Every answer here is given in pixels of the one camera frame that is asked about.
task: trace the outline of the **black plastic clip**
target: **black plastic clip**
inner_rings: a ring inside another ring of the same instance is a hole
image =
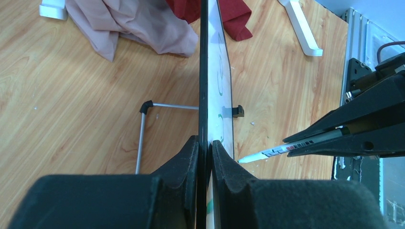
[[[238,107],[232,108],[232,117],[238,118],[238,117],[244,117],[245,116],[245,110],[241,105],[238,105]]]

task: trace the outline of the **white marker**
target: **white marker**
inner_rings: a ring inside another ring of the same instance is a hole
[[[262,159],[266,159],[272,156],[277,156],[283,153],[288,153],[290,150],[296,149],[296,148],[301,148],[301,147],[305,147],[311,144],[315,144],[318,142],[323,142],[326,140],[330,140],[333,138],[337,138],[340,137],[342,135],[345,134],[349,134],[349,130],[345,127],[345,128],[338,128],[336,130],[332,130],[320,135],[315,135],[309,138],[305,138],[296,142],[291,142],[291,143],[287,143],[285,145],[281,145],[281,146],[276,146],[274,148],[271,149],[266,149],[263,151],[260,151],[256,154],[251,154],[249,156],[245,156],[244,158],[238,160],[239,163],[249,163],[252,161],[258,161],[258,160],[262,160]]]

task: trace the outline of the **red cloth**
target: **red cloth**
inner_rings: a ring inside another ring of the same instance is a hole
[[[201,16],[201,0],[166,0],[176,17],[186,20],[189,24]],[[221,17],[225,31],[235,41],[251,38],[252,33],[246,23],[252,14],[243,0],[219,0]]]

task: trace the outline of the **white plastic bracket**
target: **white plastic bracket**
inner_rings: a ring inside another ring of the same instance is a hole
[[[39,5],[39,15],[47,18],[67,20],[67,10],[64,0],[42,0]]]
[[[298,37],[304,54],[307,56],[322,56],[323,50],[316,44],[311,28],[302,12],[298,0],[278,0],[286,8],[292,27]]]

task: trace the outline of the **wood grain surface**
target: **wood grain surface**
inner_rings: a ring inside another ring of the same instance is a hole
[[[276,0],[246,3],[253,38],[227,36],[233,101],[245,109],[234,121],[236,159],[280,144],[338,107],[347,34],[344,21],[302,1],[324,49],[307,57]],[[134,173],[144,101],[198,105],[198,47],[183,58],[120,39],[111,63],[70,19],[40,17],[38,5],[0,1],[0,228],[41,176]],[[199,21],[192,26],[199,34]],[[197,133],[196,111],[150,109],[141,172],[154,171]],[[259,178],[328,179],[332,157],[278,156],[243,166]]]

